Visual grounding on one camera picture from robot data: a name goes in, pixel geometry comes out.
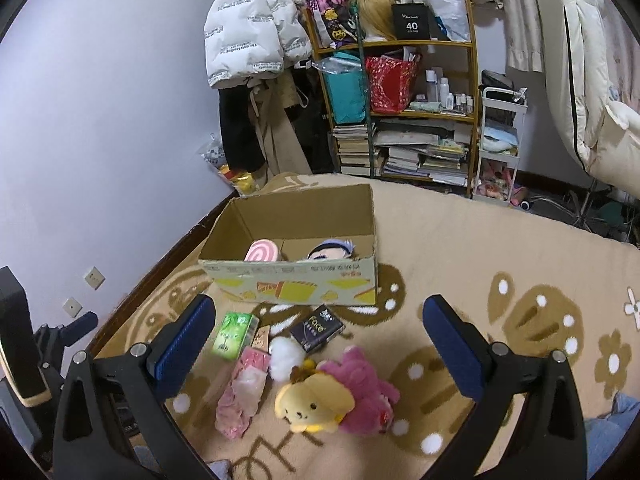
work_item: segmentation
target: beige blanket with pattern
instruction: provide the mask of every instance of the beige blanket with pattern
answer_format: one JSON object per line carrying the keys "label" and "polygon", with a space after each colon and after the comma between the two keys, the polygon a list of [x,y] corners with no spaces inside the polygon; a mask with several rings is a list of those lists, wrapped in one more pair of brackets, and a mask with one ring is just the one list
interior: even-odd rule
{"label": "beige blanket with pattern", "polygon": [[[167,405],[205,460],[229,459],[236,480],[419,479],[460,428],[471,402],[460,396],[420,321],[422,302],[442,294],[489,340],[519,354],[564,349],[585,416],[610,410],[618,390],[640,397],[640,252],[560,222],[402,184],[341,175],[276,177],[265,191],[369,182],[378,234],[376,307],[335,307],[347,329],[319,356],[364,349],[379,375],[401,392],[386,435],[292,434],[273,413],[268,383],[260,412],[241,440],[214,428],[218,397],[232,365],[207,345],[180,396]],[[216,301],[218,319],[253,312],[273,335],[311,307],[233,303],[211,285],[194,251],[121,327],[109,356],[150,341],[198,292]],[[522,405],[498,434],[483,468],[495,465]]]}

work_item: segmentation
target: chair leg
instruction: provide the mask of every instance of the chair leg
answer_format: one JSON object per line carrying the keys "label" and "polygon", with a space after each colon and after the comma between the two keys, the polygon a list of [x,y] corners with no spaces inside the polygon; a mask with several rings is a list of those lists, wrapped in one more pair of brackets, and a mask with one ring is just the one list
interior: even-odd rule
{"label": "chair leg", "polygon": [[589,208],[591,207],[591,202],[593,201],[593,193],[595,192],[597,185],[598,185],[598,181],[594,178],[591,181],[591,185],[587,190],[587,194],[585,195],[584,200],[582,202],[580,202],[580,199],[578,199],[578,196],[576,195],[575,191],[573,190],[569,191],[569,195],[571,196],[571,202],[573,203],[573,206],[575,208],[575,210],[573,211],[568,207],[566,207],[564,204],[556,202],[556,200],[546,196],[534,196],[530,198],[528,202],[531,205],[533,205],[536,202],[545,202],[545,203],[551,204],[556,209],[559,209],[563,213],[566,213],[571,218],[575,219],[574,222],[572,223],[572,226],[577,227],[578,229],[584,229],[585,231],[593,233],[593,229],[588,223],[588,215],[589,215]]}

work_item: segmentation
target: teal bag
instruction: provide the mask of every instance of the teal bag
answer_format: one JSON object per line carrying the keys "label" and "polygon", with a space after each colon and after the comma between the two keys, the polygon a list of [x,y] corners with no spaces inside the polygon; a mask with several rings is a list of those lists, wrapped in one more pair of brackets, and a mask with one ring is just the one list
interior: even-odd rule
{"label": "teal bag", "polygon": [[[360,62],[359,57],[337,52],[342,57]],[[361,123],[365,117],[364,79],[362,72],[324,74],[329,101],[334,111],[336,124]]]}

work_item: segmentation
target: dark floor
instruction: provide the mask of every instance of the dark floor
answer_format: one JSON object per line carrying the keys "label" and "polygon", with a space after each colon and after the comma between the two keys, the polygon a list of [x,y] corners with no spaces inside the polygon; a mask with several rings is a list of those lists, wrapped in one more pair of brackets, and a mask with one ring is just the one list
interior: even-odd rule
{"label": "dark floor", "polygon": [[[561,196],[555,196],[548,192],[542,191],[531,191],[532,196],[546,196],[553,200],[556,200],[560,203],[563,203],[569,209],[572,209],[570,204],[565,203],[562,200]],[[531,214],[535,214],[538,216],[543,216],[545,218],[550,218],[552,220],[556,220],[559,222],[564,222],[565,224],[572,225],[575,221],[575,217],[569,216],[567,213],[562,210],[556,208],[555,206],[546,203],[546,202],[535,202],[532,205],[531,210],[529,211]],[[629,243],[636,244],[636,240],[633,236],[633,233],[630,231],[628,225],[615,228],[609,226],[604,220],[602,220],[599,215],[597,209],[591,208],[589,211],[589,225],[594,233],[599,234],[605,238],[613,238],[615,240],[629,241]]]}

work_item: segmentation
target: wall outlet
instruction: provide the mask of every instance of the wall outlet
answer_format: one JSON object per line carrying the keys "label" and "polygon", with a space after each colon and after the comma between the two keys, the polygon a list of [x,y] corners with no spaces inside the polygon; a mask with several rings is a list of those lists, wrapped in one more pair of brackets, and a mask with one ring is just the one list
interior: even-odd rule
{"label": "wall outlet", "polygon": [[100,287],[104,283],[104,276],[98,269],[94,267],[86,274],[84,280],[89,285],[91,285],[91,288],[93,290],[98,290],[98,287]]}
{"label": "wall outlet", "polygon": [[75,300],[74,298],[69,298],[65,301],[65,304],[62,306],[65,309],[65,312],[69,314],[71,317],[76,317],[80,314],[82,310],[82,305]]}

